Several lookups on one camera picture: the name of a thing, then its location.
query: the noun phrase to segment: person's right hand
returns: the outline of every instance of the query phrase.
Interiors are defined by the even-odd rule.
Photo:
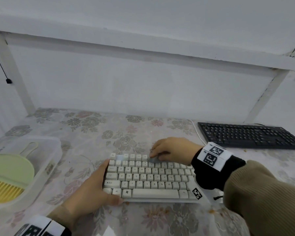
[[[194,155],[203,146],[189,141],[186,138],[165,138],[158,140],[152,147],[150,157],[159,155],[159,160],[173,161],[190,165]]]

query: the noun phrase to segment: black cuff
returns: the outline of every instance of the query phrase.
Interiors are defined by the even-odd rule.
[[[224,185],[231,173],[246,162],[236,156],[231,156],[226,162],[223,169],[219,172],[208,164],[197,159],[202,149],[200,149],[193,157],[191,164],[194,167],[197,183],[203,189],[213,190],[215,188],[224,191]]]

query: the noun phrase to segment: floral tablecloth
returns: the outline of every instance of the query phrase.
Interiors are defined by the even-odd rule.
[[[47,215],[98,168],[110,153],[148,154],[152,144],[170,136],[201,143],[192,123],[79,110],[39,108],[0,139],[0,151],[13,139],[30,135],[61,140],[63,156],[35,202],[14,214],[0,211],[0,235],[13,235],[32,215]],[[295,151],[231,149],[244,160],[264,164],[279,180],[295,185]],[[123,203],[81,218],[73,235],[117,236],[249,235],[244,220],[222,204],[205,210],[198,204]]]

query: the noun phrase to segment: plastic container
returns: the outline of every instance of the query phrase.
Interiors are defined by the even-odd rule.
[[[26,135],[9,143],[0,153],[19,154],[29,143],[37,142],[38,148],[27,156],[33,164],[35,176],[32,182],[16,199],[0,204],[0,210],[17,212],[29,207],[42,190],[50,174],[62,156],[58,138]]]

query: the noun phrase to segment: space bar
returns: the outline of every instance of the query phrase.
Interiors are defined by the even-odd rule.
[[[133,189],[132,198],[179,198],[178,190]]]

